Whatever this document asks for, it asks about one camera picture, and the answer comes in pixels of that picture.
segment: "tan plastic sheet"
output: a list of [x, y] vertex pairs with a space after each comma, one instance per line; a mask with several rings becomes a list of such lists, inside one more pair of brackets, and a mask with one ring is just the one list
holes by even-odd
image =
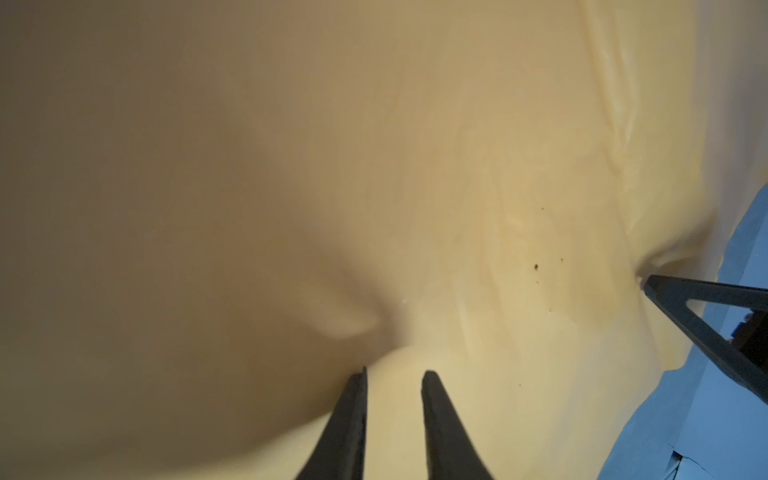
[[4, 2], [0, 472], [292, 478], [370, 367], [499, 479], [590, 479], [766, 182], [759, 2]]

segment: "beige surface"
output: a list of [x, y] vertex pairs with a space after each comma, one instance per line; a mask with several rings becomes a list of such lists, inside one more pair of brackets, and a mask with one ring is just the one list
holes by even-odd
[[427, 368], [497, 478], [595, 478], [690, 348], [637, 278], [765, 183], [755, 5], [5, 3], [0, 468], [292, 478], [367, 364], [368, 479]]

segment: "blue edge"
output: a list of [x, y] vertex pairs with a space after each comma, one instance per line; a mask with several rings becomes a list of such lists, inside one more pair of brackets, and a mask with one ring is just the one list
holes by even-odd
[[[728, 242], [719, 282], [739, 283], [766, 213], [768, 187], [757, 194]], [[725, 305], [708, 304], [703, 319], [715, 330], [720, 330], [727, 310]], [[598, 480], [661, 479], [707, 361], [701, 350], [694, 347], [683, 368], [664, 373], [659, 386], [621, 431]]]

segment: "yellow sheet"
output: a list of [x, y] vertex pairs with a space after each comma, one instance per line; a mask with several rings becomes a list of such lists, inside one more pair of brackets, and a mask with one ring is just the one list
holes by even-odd
[[766, 182], [759, 2], [2, 6], [0, 470], [292, 478], [369, 366], [499, 479], [596, 478]]

